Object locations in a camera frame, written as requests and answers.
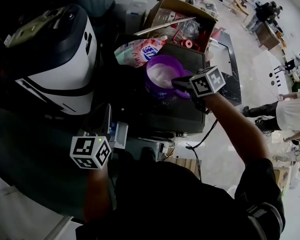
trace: white shirt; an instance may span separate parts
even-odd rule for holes
[[[300,131],[300,92],[296,99],[278,102],[276,120],[281,130]]]

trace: white powder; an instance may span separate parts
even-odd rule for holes
[[[150,80],[161,88],[173,89],[171,80],[179,77],[178,73],[171,66],[162,63],[153,65],[147,70]]]

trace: wire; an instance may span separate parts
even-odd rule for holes
[[[256,124],[259,124],[259,123],[261,123],[262,121],[267,121],[267,120],[270,120],[270,118],[268,118],[268,117],[262,115],[262,116],[260,116],[260,117],[257,118],[257,120],[255,121],[255,123],[256,123]],[[266,140],[269,140],[269,138],[271,137],[272,131],[270,131],[270,130],[265,130],[265,131],[263,131],[262,133],[263,133],[264,136],[267,137]]]
[[[300,150],[295,150],[293,153],[296,157],[300,156]]]
[[[176,148],[176,147],[174,147],[174,148],[172,149],[172,151],[170,152],[170,154],[167,155],[162,161],[164,161],[164,160],[166,160],[166,159],[172,157],[172,156],[174,155],[175,148]]]
[[[209,136],[209,134],[211,133],[211,131],[216,127],[218,123],[218,120],[216,119],[213,123],[213,125],[211,126],[210,130],[207,132],[207,134],[204,136],[204,138],[200,141],[199,144],[195,145],[194,147],[192,147],[193,149],[196,149],[197,147],[199,147],[205,140],[206,138]]]
[[[179,142],[180,142],[179,139],[178,139],[177,143],[174,142],[173,150],[170,152],[169,155],[164,154],[165,158],[162,161],[164,161],[164,160],[166,160],[166,159],[168,159],[168,158],[170,158],[174,155],[175,148],[178,146]]]
[[[212,130],[216,127],[217,123],[218,123],[218,120],[216,119],[214,121],[213,125],[211,126],[210,130],[207,132],[207,134],[204,136],[204,138],[197,145],[191,146],[190,144],[186,143],[187,146],[185,148],[188,149],[188,150],[192,150],[194,152],[195,160],[196,160],[196,166],[198,168],[199,179],[200,179],[201,182],[202,182],[201,167],[200,167],[199,158],[198,158],[198,155],[197,155],[197,152],[196,152],[195,149],[198,148],[206,140],[206,138],[209,136],[209,134],[212,132]]]

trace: blue label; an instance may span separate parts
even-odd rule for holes
[[[158,52],[158,49],[154,48],[152,45],[148,45],[142,49],[142,53],[147,61],[149,61]]]

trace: purple bucket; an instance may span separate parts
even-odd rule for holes
[[[171,75],[173,77],[168,80],[172,80],[173,78],[183,77],[185,75],[185,71],[181,63],[177,59],[169,55],[156,55],[148,61],[146,65],[146,72],[145,72],[145,88],[150,94],[152,94],[156,98],[162,99],[169,95],[172,95],[176,91],[176,89],[163,88],[158,86],[154,82],[152,82],[152,80],[148,76],[148,70],[156,64],[164,64],[174,69],[173,75]]]

